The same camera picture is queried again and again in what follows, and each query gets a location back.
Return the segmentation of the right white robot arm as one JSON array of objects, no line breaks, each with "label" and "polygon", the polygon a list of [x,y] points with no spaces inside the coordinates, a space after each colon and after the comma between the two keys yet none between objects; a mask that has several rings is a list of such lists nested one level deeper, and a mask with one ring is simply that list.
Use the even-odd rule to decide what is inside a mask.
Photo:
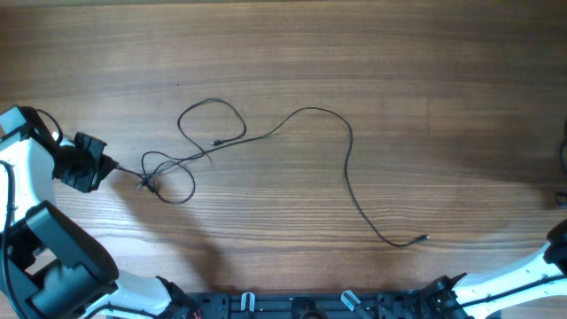
[{"label": "right white robot arm", "polygon": [[487,318],[528,301],[566,294],[566,222],[539,251],[496,270],[442,277],[420,299],[433,318]]}]

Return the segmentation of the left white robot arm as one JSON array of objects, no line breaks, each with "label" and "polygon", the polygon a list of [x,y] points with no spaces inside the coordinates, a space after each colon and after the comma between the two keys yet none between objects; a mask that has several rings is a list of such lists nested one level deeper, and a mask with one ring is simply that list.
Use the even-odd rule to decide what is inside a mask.
[{"label": "left white robot arm", "polygon": [[105,142],[52,135],[43,110],[1,115],[1,291],[20,318],[197,318],[177,285],[121,272],[111,255],[55,205],[53,182],[83,193],[117,166]]}]

